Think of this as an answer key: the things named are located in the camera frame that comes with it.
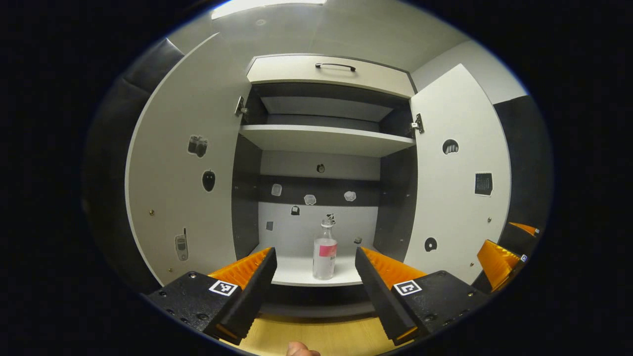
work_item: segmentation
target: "pink label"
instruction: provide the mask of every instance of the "pink label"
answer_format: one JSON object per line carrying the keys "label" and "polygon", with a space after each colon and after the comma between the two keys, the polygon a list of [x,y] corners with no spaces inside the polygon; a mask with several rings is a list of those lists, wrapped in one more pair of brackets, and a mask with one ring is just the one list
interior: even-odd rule
{"label": "pink label", "polygon": [[318,251],[318,255],[321,257],[332,257],[332,256],[336,256],[336,246],[338,245],[334,245],[334,246],[319,246],[319,251]]}

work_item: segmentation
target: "drawer handle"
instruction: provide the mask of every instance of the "drawer handle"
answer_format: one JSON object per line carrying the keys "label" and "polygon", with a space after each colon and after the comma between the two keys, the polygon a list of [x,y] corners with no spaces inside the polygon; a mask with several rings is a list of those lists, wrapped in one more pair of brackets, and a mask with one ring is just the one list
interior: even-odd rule
{"label": "drawer handle", "polygon": [[337,64],[337,63],[317,63],[315,64],[315,67],[321,68],[322,65],[338,65],[340,67],[348,67],[349,70],[352,72],[356,71],[356,67],[352,67],[351,65],[347,65],[347,64]]}

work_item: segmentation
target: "wooden floor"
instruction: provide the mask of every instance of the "wooden floor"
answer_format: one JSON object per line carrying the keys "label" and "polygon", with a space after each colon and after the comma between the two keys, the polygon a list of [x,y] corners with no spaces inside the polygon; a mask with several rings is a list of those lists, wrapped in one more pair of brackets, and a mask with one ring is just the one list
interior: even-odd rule
{"label": "wooden floor", "polygon": [[299,319],[266,314],[255,319],[239,346],[229,345],[258,355],[283,356],[289,341],[300,341],[322,356],[377,355],[396,348],[377,317]]}

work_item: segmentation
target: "ceiling light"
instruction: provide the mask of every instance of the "ceiling light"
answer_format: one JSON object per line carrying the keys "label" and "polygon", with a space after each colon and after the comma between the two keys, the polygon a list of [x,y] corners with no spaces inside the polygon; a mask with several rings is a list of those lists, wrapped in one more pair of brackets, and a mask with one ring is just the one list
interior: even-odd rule
{"label": "ceiling light", "polygon": [[239,11],[244,11],[262,6],[280,4],[312,4],[323,5],[327,0],[231,0],[224,3],[211,12],[211,19],[215,20],[222,16],[230,15]]}

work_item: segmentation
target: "open cabinet door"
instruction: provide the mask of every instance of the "open cabinet door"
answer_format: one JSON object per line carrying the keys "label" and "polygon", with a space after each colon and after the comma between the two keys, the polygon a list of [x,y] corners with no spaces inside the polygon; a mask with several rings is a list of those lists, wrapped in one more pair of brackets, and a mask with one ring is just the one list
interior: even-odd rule
{"label": "open cabinet door", "polygon": [[418,196],[404,263],[473,283],[482,271],[477,252],[485,240],[499,240],[510,205],[510,156],[501,123],[461,64],[414,95],[410,105],[423,133],[414,131]]}
{"label": "open cabinet door", "polygon": [[[136,244],[161,285],[236,261],[231,192],[241,115],[235,108],[250,89],[215,34],[167,73],[141,113],[128,151],[125,201]],[[203,186],[207,171],[210,191]]]}

